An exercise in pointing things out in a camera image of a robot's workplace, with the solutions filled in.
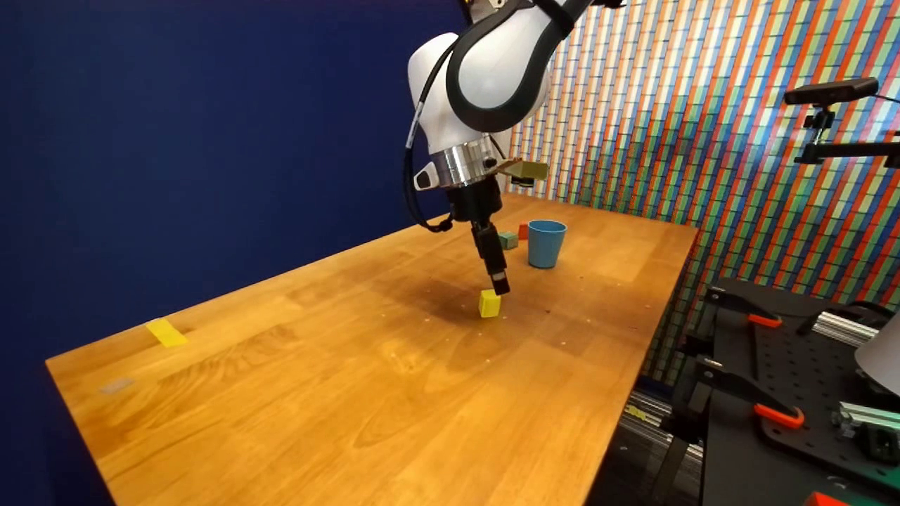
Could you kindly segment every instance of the blue wall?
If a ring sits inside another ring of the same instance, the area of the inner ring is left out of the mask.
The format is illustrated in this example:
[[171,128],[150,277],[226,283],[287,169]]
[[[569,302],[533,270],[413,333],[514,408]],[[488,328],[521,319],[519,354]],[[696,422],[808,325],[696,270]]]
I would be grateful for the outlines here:
[[0,9],[2,503],[92,503],[42,359],[409,222],[454,0]]

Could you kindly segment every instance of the wooden table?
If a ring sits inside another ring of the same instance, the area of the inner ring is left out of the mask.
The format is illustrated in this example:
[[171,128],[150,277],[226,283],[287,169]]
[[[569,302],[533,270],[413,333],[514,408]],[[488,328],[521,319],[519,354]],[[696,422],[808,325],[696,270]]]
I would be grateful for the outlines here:
[[479,318],[468,224],[409,228],[47,359],[118,503],[582,503],[696,228],[507,196],[569,222]]

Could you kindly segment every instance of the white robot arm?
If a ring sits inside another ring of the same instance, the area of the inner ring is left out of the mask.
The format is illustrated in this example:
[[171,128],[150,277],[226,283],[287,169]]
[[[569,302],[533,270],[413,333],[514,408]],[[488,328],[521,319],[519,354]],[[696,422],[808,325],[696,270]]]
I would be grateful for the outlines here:
[[[482,141],[521,122],[544,99],[547,65],[571,33],[590,0],[507,0],[500,10],[461,37],[427,38],[409,61],[416,117],[405,141],[412,214],[427,231],[450,231],[454,218],[474,222],[479,252],[496,293],[510,293],[507,257],[490,214],[500,211],[496,165]],[[413,131],[426,128],[430,162],[412,169]],[[450,217],[427,224],[416,190],[444,187]]]

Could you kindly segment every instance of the colorful patterned wall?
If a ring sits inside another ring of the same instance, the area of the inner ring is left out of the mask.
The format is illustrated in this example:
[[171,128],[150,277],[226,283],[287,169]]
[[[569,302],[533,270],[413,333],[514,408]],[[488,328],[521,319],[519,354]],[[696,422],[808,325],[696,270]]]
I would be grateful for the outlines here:
[[[900,94],[900,0],[634,0],[590,9],[557,49],[547,107],[512,131],[555,169],[528,194],[701,228],[647,375],[673,381],[718,274],[900,305],[900,170],[793,162],[810,108],[782,93],[850,75]],[[900,103],[835,113],[828,141],[900,128]]]

